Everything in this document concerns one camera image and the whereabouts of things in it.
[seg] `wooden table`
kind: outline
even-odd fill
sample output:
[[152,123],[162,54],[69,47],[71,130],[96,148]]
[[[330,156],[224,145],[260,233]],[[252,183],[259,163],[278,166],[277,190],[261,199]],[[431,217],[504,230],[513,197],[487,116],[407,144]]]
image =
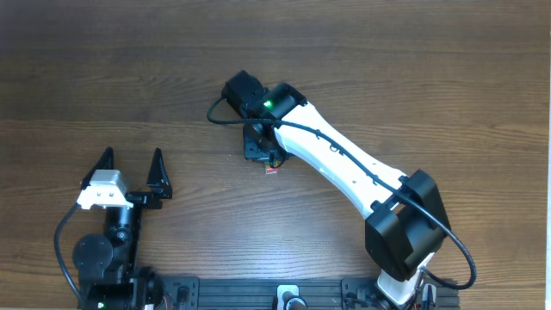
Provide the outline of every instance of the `wooden table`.
[[[133,189],[162,148],[174,199],[139,261],[211,278],[377,276],[351,203],[297,158],[275,176],[208,123],[246,69],[286,81],[379,160],[437,181],[479,269],[464,309],[541,309],[549,5],[544,1],[0,2],[0,307],[74,307],[53,231],[106,146]],[[220,117],[236,117],[220,107]],[[103,211],[64,230],[100,232]],[[430,263],[467,279],[447,240]]]

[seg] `tabletop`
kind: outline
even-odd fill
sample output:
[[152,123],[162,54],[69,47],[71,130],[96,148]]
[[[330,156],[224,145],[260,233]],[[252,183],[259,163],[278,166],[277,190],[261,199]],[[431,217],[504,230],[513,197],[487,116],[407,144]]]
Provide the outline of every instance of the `tabletop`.
[[[436,180],[479,270],[464,309],[541,309],[549,99],[545,1],[0,1],[0,307],[75,307],[55,227],[107,146],[131,188],[163,150],[174,198],[139,263],[203,278],[377,276],[362,217],[298,158],[245,161],[207,121],[245,69],[287,82],[380,161]],[[235,118],[227,106],[216,112]],[[100,232],[78,211],[61,247]],[[429,264],[463,282],[450,240]]]

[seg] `wood grain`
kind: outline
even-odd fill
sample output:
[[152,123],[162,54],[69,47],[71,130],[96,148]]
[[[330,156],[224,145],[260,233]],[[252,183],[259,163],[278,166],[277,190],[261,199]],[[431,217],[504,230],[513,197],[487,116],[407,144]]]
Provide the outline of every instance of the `wood grain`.
[[[464,309],[541,309],[549,3],[0,1],[0,307],[74,307],[53,231],[106,146],[133,188],[163,149],[174,199],[141,264],[209,278],[376,276],[356,210],[298,159],[276,176],[205,119],[246,69],[294,85],[381,161],[437,181],[479,268]],[[228,107],[217,116],[233,118]],[[78,212],[62,249],[99,232]],[[430,263],[467,277],[447,241]]]

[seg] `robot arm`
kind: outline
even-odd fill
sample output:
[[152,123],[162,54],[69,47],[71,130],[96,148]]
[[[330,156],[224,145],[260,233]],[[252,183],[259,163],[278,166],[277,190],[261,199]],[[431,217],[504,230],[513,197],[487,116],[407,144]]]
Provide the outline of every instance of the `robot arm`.
[[274,158],[284,161],[295,155],[352,201],[365,219],[366,250],[382,268],[378,289],[396,307],[406,304],[414,295],[420,269],[440,248],[445,233],[412,206],[405,204],[394,212],[402,201],[366,175],[350,156],[343,156],[331,142],[313,131],[331,137],[332,143],[346,149],[381,181],[420,204],[449,228],[434,180],[420,170],[407,177],[404,172],[369,156],[329,125],[316,108],[288,84],[268,90],[255,77],[241,71],[226,82],[222,98],[244,119],[250,120],[244,125],[245,158],[269,159],[272,165]]

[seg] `wooden surface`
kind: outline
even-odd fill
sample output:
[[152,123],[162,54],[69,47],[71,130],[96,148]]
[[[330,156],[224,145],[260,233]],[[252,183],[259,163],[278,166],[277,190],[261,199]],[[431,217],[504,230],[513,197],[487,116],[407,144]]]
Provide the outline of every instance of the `wooden surface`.
[[[549,5],[543,1],[0,2],[0,307],[74,307],[53,231],[106,146],[133,189],[163,149],[174,199],[139,261],[224,278],[377,276],[351,203],[293,158],[245,162],[207,122],[240,69],[295,86],[379,160],[437,181],[479,278],[465,309],[541,309]],[[236,115],[220,107],[219,117]],[[65,261],[103,212],[78,212]],[[430,263],[467,279],[447,240]]]

